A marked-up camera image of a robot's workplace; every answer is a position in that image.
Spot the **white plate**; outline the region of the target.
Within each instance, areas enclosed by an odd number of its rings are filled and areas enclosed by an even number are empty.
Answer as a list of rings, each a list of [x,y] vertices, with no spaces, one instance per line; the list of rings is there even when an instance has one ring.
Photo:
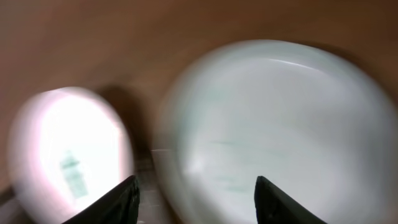
[[[18,111],[9,133],[8,172],[36,223],[63,223],[134,172],[121,118],[96,93],[45,91]]]
[[[248,40],[204,55],[167,95],[154,153],[185,223],[255,223],[259,176],[320,222],[397,222],[397,108],[318,48]]]

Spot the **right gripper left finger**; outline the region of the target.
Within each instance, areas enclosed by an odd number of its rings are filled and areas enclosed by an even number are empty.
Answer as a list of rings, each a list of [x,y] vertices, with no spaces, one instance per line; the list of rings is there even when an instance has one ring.
[[[138,179],[131,175],[63,224],[136,224],[139,204]]]

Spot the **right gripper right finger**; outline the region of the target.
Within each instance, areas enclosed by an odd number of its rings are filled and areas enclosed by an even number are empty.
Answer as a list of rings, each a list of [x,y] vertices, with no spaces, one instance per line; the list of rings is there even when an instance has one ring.
[[[256,179],[254,202],[258,224],[326,224],[264,176]]]

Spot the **white plate top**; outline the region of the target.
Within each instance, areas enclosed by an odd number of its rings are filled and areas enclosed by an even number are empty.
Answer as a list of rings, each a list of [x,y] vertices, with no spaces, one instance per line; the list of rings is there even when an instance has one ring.
[[[121,118],[96,93],[45,91],[18,111],[9,133],[8,172],[36,223],[63,223],[134,172]]]

